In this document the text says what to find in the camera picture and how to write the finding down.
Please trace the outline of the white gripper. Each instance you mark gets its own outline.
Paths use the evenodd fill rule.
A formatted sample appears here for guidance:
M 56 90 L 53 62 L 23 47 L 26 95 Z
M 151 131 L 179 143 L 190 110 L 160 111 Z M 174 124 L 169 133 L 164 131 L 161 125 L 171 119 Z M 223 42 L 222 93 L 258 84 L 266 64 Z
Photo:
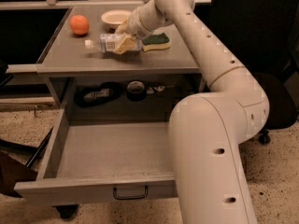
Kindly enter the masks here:
M 148 37 L 152 33 L 152 17 L 148 7 L 138 7 L 129 16 L 128 21 L 124 21 L 115 30 L 116 34 L 123 34 L 113 52 L 122 55 L 136 45 L 136 40 L 131 35 L 139 39 Z

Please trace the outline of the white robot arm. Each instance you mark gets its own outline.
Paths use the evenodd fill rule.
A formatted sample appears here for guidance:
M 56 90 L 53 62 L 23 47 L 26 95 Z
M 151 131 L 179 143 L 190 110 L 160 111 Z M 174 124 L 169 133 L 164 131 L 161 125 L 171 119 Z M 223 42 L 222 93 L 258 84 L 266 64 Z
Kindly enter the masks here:
M 239 154 L 269 115 L 262 87 L 196 17 L 192 0 L 150 0 L 119 32 L 145 38 L 172 22 L 209 90 L 177 103 L 169 146 L 184 224 L 257 224 Z

